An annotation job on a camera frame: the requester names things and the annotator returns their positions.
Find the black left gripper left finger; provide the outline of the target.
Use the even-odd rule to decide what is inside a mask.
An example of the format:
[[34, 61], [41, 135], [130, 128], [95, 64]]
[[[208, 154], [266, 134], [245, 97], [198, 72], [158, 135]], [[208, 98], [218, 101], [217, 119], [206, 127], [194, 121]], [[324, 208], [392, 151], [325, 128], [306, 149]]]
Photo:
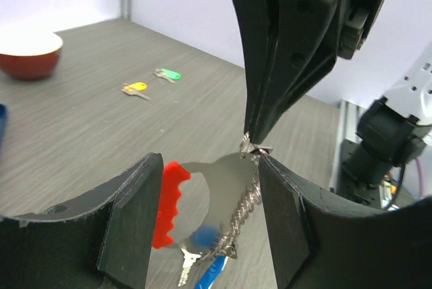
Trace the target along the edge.
[[2, 288], [144, 288], [163, 175], [149, 153], [46, 211], [1, 217]]

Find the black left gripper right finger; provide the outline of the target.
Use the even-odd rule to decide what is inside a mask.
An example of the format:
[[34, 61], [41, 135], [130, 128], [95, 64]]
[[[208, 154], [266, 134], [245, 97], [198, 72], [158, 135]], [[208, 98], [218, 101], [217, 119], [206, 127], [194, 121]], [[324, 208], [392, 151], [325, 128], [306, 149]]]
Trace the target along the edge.
[[278, 288], [430, 288], [431, 198], [395, 211], [342, 198], [263, 155]]

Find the keyring bunch with tags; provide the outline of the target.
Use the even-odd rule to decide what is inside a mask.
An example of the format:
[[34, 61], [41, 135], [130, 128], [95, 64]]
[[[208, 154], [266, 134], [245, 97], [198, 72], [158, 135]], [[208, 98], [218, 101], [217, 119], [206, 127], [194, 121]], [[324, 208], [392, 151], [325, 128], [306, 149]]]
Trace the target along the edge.
[[[262, 203], [259, 159], [271, 147], [252, 143], [249, 134], [242, 138], [238, 151], [212, 163], [172, 161], [165, 164], [152, 246], [177, 248], [183, 254], [178, 287], [187, 284], [197, 263], [208, 263], [196, 288], [211, 288], [230, 259], [237, 259], [241, 227]], [[177, 204], [182, 195], [180, 184], [193, 174], [201, 174], [209, 190], [209, 207], [197, 229], [179, 242], [170, 233], [175, 228]]]

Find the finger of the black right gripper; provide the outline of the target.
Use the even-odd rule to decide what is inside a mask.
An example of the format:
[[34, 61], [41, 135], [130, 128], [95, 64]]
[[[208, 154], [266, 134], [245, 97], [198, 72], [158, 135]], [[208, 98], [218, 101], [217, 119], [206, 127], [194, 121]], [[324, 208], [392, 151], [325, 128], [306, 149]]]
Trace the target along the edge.
[[265, 85], [278, 33], [279, 0], [232, 0], [240, 36], [246, 74], [244, 133], [266, 137], [273, 127], [265, 113]]
[[277, 32], [256, 104], [256, 143], [261, 144], [289, 107], [294, 83], [339, 24], [344, 0], [278, 0]]

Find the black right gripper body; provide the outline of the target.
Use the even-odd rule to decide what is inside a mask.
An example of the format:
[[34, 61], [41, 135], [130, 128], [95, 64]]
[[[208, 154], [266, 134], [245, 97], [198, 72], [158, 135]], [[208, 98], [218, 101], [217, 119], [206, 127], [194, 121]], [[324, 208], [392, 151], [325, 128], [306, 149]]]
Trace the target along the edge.
[[338, 56], [352, 59], [366, 41], [385, 0], [350, 0]]

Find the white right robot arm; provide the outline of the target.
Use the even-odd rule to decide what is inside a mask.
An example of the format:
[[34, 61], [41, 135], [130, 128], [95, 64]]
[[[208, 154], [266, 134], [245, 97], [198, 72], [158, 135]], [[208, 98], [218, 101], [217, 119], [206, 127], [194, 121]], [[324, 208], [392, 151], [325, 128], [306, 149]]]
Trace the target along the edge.
[[[367, 39], [385, 0], [232, 0], [246, 73], [244, 133], [260, 144], [279, 118]], [[429, 73], [413, 74], [360, 119], [360, 146], [344, 165], [357, 182], [378, 183], [424, 149], [431, 129]]]

